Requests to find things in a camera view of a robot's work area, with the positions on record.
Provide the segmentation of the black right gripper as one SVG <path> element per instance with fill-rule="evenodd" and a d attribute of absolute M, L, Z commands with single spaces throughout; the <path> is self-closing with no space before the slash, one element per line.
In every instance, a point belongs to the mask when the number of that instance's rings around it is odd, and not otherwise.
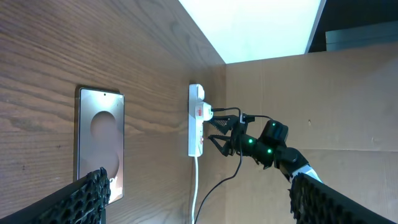
<path fill-rule="evenodd" d="M 208 123 L 214 126 L 222 134 L 227 134 L 228 131 L 231 131 L 230 136 L 217 134 L 208 136 L 208 139 L 216 146 L 222 155 L 244 155 L 243 141 L 248 128 L 247 121 L 240 122 L 236 115 L 224 115 L 214 116 L 208 121 Z"/>

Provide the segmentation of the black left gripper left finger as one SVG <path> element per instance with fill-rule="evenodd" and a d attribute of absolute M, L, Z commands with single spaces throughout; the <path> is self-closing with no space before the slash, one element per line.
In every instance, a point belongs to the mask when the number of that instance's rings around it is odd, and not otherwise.
<path fill-rule="evenodd" d="M 103 224 L 110 201 L 105 168 L 1 219 L 1 224 Z"/>

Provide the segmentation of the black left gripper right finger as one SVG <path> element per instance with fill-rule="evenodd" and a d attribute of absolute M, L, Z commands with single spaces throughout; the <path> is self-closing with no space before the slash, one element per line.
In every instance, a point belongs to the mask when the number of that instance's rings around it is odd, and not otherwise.
<path fill-rule="evenodd" d="M 297 223 L 392 223 L 307 174 L 293 178 L 289 196 L 290 212 Z"/>

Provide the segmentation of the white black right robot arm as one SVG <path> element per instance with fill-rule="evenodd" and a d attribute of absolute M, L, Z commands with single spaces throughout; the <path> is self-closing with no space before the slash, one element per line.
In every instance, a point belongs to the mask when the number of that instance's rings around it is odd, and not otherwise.
<path fill-rule="evenodd" d="M 215 116 L 209 123 L 221 134 L 212 134 L 208 139 L 222 155 L 251 157 L 256 164 L 263 165 L 264 169 L 274 166 L 289 182 L 299 173 L 321 181 L 306 158 L 297 149 L 287 147 L 289 128 L 286 125 L 270 118 L 258 138 L 248 135 L 248 124 L 254 122 L 257 117 L 245 113 L 240 117 Z"/>

